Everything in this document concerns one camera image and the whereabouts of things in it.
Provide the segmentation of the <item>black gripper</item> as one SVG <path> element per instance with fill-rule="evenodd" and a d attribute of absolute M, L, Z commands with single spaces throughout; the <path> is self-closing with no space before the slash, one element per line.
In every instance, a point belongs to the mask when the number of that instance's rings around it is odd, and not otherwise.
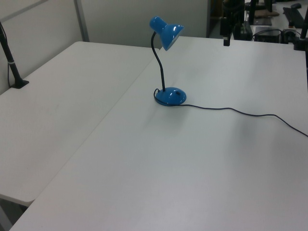
<path fill-rule="evenodd" d="M 241 11 L 224 11 L 220 21 L 220 35 L 223 37 L 223 46 L 230 46 L 232 33 L 241 27 Z"/>

